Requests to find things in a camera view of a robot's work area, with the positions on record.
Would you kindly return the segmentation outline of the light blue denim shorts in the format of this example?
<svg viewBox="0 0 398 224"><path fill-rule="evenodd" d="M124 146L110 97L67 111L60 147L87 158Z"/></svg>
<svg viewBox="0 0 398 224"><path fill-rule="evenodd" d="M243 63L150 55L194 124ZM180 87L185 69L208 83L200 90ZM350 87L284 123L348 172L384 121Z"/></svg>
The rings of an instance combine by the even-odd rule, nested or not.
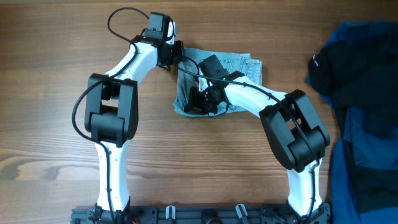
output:
<svg viewBox="0 0 398 224"><path fill-rule="evenodd" d="M186 48L184 55L193 59L196 63L216 55L222 64L223 68L227 69L229 73L239 71L247 76L252 82L262 84L262 62L251 57L251 54L239 54L228 52L212 52L207 50ZM188 104L188 95L191 87L197 87L195 77L178 71L177 78L177 96L174 101L174 110L176 113L188 117L198 117L199 115L193 112L186 112L185 107Z"/></svg>

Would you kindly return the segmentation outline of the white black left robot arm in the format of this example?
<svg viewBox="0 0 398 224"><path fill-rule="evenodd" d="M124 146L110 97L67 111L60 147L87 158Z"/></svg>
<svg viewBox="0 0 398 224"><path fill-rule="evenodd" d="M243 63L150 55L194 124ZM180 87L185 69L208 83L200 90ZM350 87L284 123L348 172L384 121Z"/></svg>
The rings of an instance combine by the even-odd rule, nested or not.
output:
<svg viewBox="0 0 398 224"><path fill-rule="evenodd" d="M138 86L157 65L182 60L181 40L135 37L126 56L104 75L88 80L85 129L99 157L100 191L89 220L93 223L129 223L127 150L138 125Z"/></svg>

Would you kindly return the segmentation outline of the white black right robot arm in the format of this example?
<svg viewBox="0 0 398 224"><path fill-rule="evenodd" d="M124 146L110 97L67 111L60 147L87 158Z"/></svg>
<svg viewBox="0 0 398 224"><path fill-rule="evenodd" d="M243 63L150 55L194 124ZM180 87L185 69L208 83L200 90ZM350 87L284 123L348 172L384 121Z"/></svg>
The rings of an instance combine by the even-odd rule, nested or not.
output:
<svg viewBox="0 0 398 224"><path fill-rule="evenodd" d="M217 114L218 105L242 107L257 116L279 163L287 169L287 203L300 223L320 214L318 174L329 134L302 90L284 93L252 82L241 72L223 76L197 76L198 86L188 92L185 109Z"/></svg>

